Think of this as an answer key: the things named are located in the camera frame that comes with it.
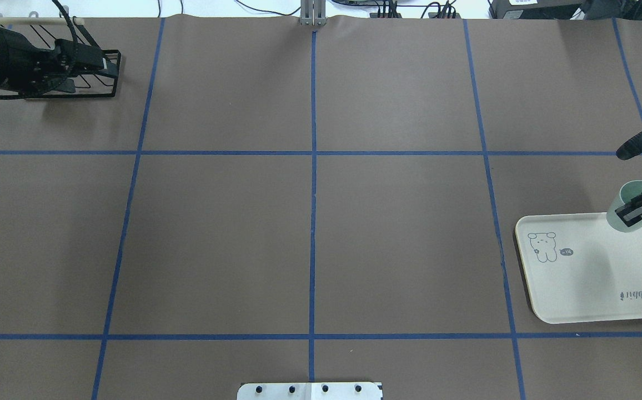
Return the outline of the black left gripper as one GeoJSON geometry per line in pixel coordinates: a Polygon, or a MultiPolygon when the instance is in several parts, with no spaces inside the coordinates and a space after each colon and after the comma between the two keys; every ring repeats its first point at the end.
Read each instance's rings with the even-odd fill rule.
{"type": "Polygon", "coordinates": [[[104,67],[103,51],[98,47],[66,40],[52,49],[37,48],[21,33],[0,26],[0,89],[5,91],[74,94],[76,89],[115,89],[118,74],[104,67]],[[72,75],[71,61],[80,69],[72,75]]]}

